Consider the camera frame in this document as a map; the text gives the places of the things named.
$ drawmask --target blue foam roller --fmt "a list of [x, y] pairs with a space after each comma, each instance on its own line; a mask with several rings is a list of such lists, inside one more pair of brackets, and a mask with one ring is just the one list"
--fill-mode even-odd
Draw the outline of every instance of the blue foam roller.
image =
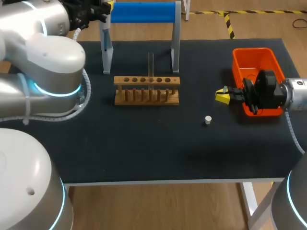
[[174, 23], [174, 2], [115, 2], [112, 23]]

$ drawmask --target floor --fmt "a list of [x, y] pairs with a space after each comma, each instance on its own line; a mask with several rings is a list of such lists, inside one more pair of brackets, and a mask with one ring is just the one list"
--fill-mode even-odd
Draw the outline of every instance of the floor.
[[[191, 11], [306, 8], [307, 0], [191, 0]], [[236, 39], [282, 38], [300, 76], [305, 77], [307, 29], [292, 27], [298, 18], [307, 19], [307, 15], [230, 15]], [[171, 28], [171, 24], [113, 24], [111, 35], [113, 40], [170, 40]], [[181, 39], [229, 39], [229, 34], [221, 16], [190, 15], [188, 22], [182, 22]], [[97, 23], [82, 31], [79, 40], [98, 41]], [[0, 62], [0, 71], [7, 72], [9, 66]], [[259, 203], [271, 184], [253, 186]], [[247, 218], [238, 188], [232, 183], [76, 187], [71, 192], [73, 230], [245, 230]], [[272, 229], [269, 221], [262, 228]]]

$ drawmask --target black tablecloth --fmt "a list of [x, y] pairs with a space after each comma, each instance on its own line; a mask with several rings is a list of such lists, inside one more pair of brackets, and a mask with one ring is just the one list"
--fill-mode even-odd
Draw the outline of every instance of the black tablecloth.
[[[148, 52], [155, 54], [155, 76], [174, 76], [169, 41], [114, 42], [111, 75], [103, 75], [100, 43], [81, 45], [93, 92], [79, 116], [62, 123], [0, 124], [39, 140], [63, 182], [276, 178], [300, 159], [284, 115], [249, 118], [241, 106], [214, 99], [217, 89], [235, 86], [237, 47], [269, 47], [285, 77], [299, 77], [280, 39], [181, 41], [178, 107], [114, 106], [113, 77], [146, 76]], [[208, 127], [202, 125], [206, 115], [213, 119]], [[306, 113], [290, 116], [305, 149]]]

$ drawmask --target white bottle cap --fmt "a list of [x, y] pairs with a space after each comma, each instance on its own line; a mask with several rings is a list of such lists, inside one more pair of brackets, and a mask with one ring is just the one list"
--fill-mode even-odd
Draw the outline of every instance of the white bottle cap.
[[210, 116], [205, 117], [205, 122], [206, 122], [207, 125], [210, 124], [211, 120], [212, 120], [212, 118]]

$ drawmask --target orange plastic container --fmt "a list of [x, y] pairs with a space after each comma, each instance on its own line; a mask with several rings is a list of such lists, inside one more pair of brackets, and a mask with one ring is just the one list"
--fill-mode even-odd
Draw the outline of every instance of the orange plastic container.
[[[247, 78], [255, 83], [260, 70], [273, 70], [278, 83], [284, 80], [284, 75], [276, 60], [273, 51], [269, 48], [243, 48], [233, 51], [234, 62], [232, 72], [235, 77], [236, 87], [243, 88], [243, 78]], [[254, 115], [249, 111], [248, 106], [243, 104], [245, 113], [248, 116], [279, 116], [283, 110], [277, 109], [259, 109]]]

